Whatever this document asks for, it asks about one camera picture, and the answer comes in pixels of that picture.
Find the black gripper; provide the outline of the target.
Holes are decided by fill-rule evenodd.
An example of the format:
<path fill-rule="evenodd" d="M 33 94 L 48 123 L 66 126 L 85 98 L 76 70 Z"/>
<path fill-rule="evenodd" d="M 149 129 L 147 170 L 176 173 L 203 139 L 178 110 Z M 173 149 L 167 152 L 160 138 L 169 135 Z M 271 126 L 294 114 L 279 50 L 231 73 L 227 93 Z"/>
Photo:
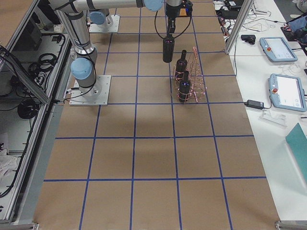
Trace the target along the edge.
<path fill-rule="evenodd" d="M 173 34 L 176 29 L 176 19 L 172 17 L 178 17 L 180 15 L 182 0 L 166 0 L 166 16 L 167 21 L 167 33 Z"/>

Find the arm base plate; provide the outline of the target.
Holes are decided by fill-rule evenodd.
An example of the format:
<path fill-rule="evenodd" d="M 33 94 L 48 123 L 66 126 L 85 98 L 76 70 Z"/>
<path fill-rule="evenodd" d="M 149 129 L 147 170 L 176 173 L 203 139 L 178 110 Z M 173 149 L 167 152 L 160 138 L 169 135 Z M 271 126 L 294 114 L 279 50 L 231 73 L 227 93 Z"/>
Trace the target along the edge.
<path fill-rule="evenodd" d="M 72 99 L 70 99 L 69 105 L 72 106 L 96 106 L 107 105 L 109 90 L 111 84 L 111 75 L 98 75 L 94 87 L 85 95 L 86 90 L 79 88 L 77 80 L 74 82 L 74 88 L 72 91 Z"/>
<path fill-rule="evenodd" d="M 120 15 L 109 15 L 102 25 L 91 24 L 89 33 L 91 34 L 108 34 L 117 33 L 119 29 Z"/>

